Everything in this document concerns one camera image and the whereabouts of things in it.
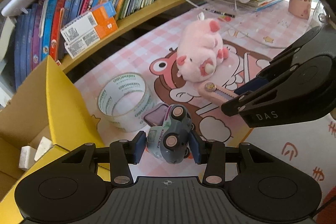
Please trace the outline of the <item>grey toy truck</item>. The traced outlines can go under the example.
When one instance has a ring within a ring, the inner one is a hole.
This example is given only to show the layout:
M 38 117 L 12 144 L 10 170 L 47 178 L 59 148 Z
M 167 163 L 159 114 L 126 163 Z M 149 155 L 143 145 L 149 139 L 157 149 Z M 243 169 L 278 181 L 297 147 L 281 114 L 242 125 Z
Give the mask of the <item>grey toy truck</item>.
M 188 141 L 193 128 L 190 113 L 185 106 L 169 105 L 163 124 L 149 129 L 147 150 L 157 159 L 179 164 L 190 154 Z

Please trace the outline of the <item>white power adapter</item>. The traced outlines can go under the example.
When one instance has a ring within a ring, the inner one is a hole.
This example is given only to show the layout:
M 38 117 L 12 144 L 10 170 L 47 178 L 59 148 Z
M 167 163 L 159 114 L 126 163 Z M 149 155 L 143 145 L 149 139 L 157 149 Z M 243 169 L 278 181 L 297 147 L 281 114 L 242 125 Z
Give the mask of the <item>white power adapter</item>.
M 37 151 L 34 156 L 34 160 L 38 161 L 45 153 L 47 153 L 53 147 L 53 143 L 50 139 L 43 136 L 38 145 Z

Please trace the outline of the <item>pink utility knife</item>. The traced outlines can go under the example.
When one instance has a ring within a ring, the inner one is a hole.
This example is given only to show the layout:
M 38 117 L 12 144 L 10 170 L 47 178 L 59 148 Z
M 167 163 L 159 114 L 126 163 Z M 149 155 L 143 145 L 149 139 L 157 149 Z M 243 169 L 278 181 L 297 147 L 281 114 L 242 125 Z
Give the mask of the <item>pink utility knife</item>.
M 205 81 L 198 86 L 199 95 L 211 103 L 222 106 L 222 104 L 236 98 L 238 95 L 222 86 L 217 86 L 211 81 Z

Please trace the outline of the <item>black marker pen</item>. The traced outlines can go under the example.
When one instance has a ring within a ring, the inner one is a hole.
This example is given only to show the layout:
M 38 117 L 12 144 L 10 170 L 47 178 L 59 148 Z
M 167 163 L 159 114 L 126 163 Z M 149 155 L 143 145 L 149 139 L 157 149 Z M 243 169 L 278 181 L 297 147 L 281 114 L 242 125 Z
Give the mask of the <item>black marker pen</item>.
M 217 10 L 213 10 L 213 9 L 205 8 L 205 10 L 208 11 L 208 12 L 211 12 L 213 14 L 218 14 L 218 15 L 222 15 L 222 16 L 229 16 L 230 18 L 235 18 L 236 17 L 233 14 L 229 14 L 229 13 L 226 13 L 226 12 L 221 12 L 221 11 L 217 11 Z

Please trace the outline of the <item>clear packing tape roll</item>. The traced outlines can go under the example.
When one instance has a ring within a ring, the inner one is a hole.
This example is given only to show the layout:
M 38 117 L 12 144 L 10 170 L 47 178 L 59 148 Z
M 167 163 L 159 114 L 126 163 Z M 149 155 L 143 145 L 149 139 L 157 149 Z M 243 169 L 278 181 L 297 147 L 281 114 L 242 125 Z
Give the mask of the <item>clear packing tape roll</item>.
M 145 127 L 142 115 L 154 107 L 155 99 L 142 75 L 128 72 L 111 79 L 100 92 L 98 109 L 123 132 Z

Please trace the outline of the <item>white foam block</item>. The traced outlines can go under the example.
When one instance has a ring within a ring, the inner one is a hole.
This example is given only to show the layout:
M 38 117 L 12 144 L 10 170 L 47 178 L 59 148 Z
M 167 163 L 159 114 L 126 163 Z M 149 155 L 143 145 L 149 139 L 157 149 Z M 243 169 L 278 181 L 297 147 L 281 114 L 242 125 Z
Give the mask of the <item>white foam block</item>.
M 21 148 L 20 158 L 19 158 L 19 168 L 21 170 L 27 171 L 35 164 L 35 154 L 36 149 L 27 145 Z

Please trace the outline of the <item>pink plush pig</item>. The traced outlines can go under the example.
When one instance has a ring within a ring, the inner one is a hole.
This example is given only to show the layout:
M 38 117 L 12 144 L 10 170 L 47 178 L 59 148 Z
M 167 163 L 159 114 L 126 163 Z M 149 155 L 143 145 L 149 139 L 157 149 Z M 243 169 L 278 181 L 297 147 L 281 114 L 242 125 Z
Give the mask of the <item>pink plush pig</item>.
M 185 81 L 199 83 L 209 79 L 229 56 L 223 45 L 219 22 L 205 18 L 203 12 L 197 20 L 186 26 L 177 48 L 177 76 Z

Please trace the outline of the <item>pink cartoon desk mat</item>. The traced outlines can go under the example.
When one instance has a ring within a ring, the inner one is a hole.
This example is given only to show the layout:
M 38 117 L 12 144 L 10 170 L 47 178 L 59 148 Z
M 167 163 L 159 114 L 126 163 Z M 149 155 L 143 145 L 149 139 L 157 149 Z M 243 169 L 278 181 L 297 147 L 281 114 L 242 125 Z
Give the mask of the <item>pink cartoon desk mat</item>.
M 311 19 L 288 11 L 286 1 L 259 12 L 239 10 L 235 18 L 219 19 L 220 34 L 228 57 L 216 65 L 205 65 L 195 82 L 179 73 L 176 53 L 183 30 L 206 18 L 198 9 L 188 11 L 136 39 L 76 81 L 91 114 L 99 118 L 103 141 L 127 137 L 108 121 L 98 107 L 101 91 L 125 73 L 139 73 L 151 88 L 155 102 L 186 105 L 202 137 L 234 146 L 248 141 L 312 176 L 322 198 L 335 195 L 335 119 L 326 115 L 306 123 L 251 129 L 240 116 L 228 117 L 199 95 L 204 81 L 235 90 L 252 80 L 270 60 L 311 28 Z

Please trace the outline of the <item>yellow cardboard box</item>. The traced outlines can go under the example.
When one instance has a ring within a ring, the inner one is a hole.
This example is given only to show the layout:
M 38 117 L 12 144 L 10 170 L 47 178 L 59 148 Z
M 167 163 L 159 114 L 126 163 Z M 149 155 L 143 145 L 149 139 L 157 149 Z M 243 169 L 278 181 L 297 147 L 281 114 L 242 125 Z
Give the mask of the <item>yellow cardboard box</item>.
M 23 219 L 14 200 L 22 178 L 84 143 L 104 147 L 98 122 L 52 58 L 44 59 L 29 74 L 1 110 L 1 223 Z M 19 169 L 21 148 L 36 147 L 43 136 L 52 141 L 52 148 L 29 171 Z

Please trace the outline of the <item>upper white orange box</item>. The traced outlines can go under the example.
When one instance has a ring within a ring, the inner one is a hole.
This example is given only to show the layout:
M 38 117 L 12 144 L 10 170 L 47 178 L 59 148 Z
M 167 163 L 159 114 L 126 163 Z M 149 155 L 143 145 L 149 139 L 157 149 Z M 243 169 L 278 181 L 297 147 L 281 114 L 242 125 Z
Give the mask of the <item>upper white orange box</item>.
M 66 43 L 72 43 L 92 30 L 102 39 L 118 29 L 115 15 L 113 3 L 105 2 L 70 21 L 60 32 Z

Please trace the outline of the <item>lower white orange box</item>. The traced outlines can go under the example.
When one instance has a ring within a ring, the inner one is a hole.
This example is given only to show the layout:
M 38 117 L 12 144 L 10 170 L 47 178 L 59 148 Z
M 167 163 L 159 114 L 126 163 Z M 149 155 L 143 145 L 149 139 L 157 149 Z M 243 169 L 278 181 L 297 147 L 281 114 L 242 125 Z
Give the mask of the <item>lower white orange box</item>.
M 70 57 L 74 59 L 100 40 L 96 31 L 92 30 L 72 43 L 66 43 L 64 41 L 64 46 Z

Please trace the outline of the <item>white orange box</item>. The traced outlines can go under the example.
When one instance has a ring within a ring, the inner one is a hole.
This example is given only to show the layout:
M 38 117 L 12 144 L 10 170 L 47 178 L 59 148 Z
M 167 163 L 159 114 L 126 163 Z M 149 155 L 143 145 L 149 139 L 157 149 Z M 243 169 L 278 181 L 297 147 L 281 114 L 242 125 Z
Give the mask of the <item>white orange box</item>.
M 66 43 L 72 43 L 92 30 L 102 39 L 118 29 L 115 15 L 113 3 L 105 2 L 70 21 L 60 32 Z
M 64 46 L 70 57 L 74 59 L 100 40 L 96 31 L 92 30 L 72 43 L 66 43 L 64 41 Z

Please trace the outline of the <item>purple small card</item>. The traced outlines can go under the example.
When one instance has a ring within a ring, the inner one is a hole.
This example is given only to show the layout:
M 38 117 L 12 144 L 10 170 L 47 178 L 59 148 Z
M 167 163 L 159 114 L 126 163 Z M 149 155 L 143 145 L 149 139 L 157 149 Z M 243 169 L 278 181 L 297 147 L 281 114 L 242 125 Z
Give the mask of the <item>purple small card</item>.
M 161 126 L 168 108 L 169 105 L 165 103 L 159 103 L 152 109 L 144 112 L 141 118 L 150 127 Z

